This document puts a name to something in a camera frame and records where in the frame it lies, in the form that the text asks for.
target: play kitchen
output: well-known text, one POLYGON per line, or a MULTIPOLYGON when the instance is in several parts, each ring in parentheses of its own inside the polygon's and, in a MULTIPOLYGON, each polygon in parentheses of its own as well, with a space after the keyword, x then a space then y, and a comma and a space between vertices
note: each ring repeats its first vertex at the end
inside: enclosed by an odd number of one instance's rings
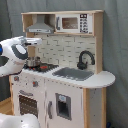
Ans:
POLYGON ((106 128, 106 87, 115 76, 102 70, 103 11, 22 14, 29 47, 19 75, 11 76, 15 115, 34 114, 41 128, 106 128))

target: wooden floor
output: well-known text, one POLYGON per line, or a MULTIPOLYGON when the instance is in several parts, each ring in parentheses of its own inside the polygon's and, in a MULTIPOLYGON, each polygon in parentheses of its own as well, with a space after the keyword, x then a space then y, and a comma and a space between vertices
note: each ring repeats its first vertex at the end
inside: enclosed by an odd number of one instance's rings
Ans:
POLYGON ((0 102, 0 113, 6 114, 6 115, 12 115, 11 98, 8 98, 0 102))

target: backsplash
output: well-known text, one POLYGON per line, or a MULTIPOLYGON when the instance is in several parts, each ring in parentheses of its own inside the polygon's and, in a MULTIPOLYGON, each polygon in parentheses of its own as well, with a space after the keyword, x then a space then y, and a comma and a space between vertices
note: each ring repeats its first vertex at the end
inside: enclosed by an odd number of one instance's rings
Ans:
MULTIPOLYGON (((76 68, 82 51, 88 50, 95 57, 95 37, 41 34, 35 38, 43 40, 42 45, 35 50, 35 55, 39 56, 42 62, 76 68)), ((87 54, 83 55, 83 62, 88 62, 89 70, 95 70, 87 54)))

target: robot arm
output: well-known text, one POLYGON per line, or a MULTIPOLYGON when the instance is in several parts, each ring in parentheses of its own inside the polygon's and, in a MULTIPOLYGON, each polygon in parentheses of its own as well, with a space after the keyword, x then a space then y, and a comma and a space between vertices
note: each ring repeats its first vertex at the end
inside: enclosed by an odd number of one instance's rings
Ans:
POLYGON ((0 128, 40 128, 40 124, 32 114, 23 116, 0 114, 0 128))
MULTIPOLYGON (((0 42, 0 56, 8 58, 8 62, 0 67, 0 77, 21 72, 26 59, 28 58, 28 45, 39 45, 40 38, 15 37, 0 42)), ((0 114, 0 128, 40 128, 38 119, 32 114, 23 116, 10 116, 0 114)))
POLYGON ((40 38, 25 37, 15 37, 0 42, 0 55, 8 58, 8 62, 0 67, 0 77, 19 74, 28 58, 25 47, 41 43, 42 39, 40 38))

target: black stovetop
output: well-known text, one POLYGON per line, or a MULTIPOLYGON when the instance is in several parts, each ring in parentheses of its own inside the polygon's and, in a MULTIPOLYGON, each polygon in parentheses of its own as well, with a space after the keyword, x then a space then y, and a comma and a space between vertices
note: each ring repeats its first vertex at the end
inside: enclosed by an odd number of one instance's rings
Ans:
POLYGON ((53 64, 47 64, 47 63, 41 63, 40 66, 36 66, 36 67, 28 67, 26 64, 24 65, 23 69, 27 69, 30 71, 35 71, 35 72, 47 72, 50 71, 54 68, 57 68, 58 65, 53 65, 53 64))

